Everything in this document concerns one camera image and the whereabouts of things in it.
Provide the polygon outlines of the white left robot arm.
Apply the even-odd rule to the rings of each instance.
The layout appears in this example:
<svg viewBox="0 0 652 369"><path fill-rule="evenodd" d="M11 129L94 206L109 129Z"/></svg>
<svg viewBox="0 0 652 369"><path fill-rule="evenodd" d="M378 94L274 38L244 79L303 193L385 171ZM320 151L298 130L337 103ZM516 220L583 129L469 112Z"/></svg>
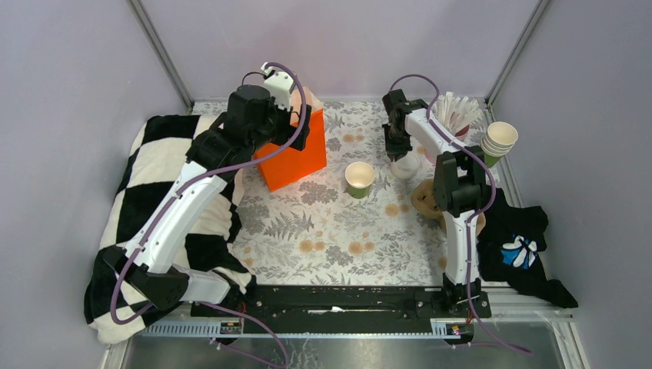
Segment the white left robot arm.
<svg viewBox="0 0 652 369"><path fill-rule="evenodd" d="M111 294L110 312L117 324L127 320L117 314L123 283L145 297L147 304L137 315L155 307L167 310L180 302L209 305L228 316L238 308L237 293L219 274L184 268L175 255L201 213L234 180L237 172L276 156L272 152L256 159L267 144L303 150L308 134L308 104L299 82L282 87L241 85L209 129L193 139L179 176L142 229L120 248L111 246L104 260L118 278Z"/></svg>

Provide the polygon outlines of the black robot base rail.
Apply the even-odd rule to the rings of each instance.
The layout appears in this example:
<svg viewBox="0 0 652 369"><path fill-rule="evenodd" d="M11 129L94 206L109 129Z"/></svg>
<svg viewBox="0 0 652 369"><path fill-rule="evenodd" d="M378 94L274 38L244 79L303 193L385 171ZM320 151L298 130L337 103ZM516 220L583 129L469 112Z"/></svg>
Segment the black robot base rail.
<svg viewBox="0 0 652 369"><path fill-rule="evenodd" d="M249 314L278 335L460 336L469 303L450 304L440 288L259 285L221 306Z"/></svg>

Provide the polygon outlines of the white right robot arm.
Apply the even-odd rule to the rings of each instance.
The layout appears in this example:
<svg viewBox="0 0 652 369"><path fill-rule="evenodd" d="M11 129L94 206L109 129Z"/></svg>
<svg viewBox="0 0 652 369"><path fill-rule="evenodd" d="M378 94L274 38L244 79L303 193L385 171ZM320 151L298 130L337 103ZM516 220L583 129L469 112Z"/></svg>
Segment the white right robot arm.
<svg viewBox="0 0 652 369"><path fill-rule="evenodd" d="M481 294L477 262L477 221L494 190L486 183L483 151L468 147L430 116L426 102L409 100L401 89L389 91L382 102L385 151L398 161L411 151L415 138L436 158L432 184L434 202L443 213L447 232L447 267L443 274L441 306L453 317L471 307Z"/></svg>

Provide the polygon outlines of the green paper coffee cup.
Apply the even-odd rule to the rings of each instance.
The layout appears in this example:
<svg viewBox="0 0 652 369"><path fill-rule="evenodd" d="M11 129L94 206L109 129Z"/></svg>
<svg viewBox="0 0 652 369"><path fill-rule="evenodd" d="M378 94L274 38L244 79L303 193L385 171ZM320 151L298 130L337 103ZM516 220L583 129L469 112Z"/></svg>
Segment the green paper coffee cup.
<svg viewBox="0 0 652 369"><path fill-rule="evenodd" d="M355 199L362 199L371 191L375 170L370 164L357 161L347 166L344 176L347 182L347 193Z"/></svg>

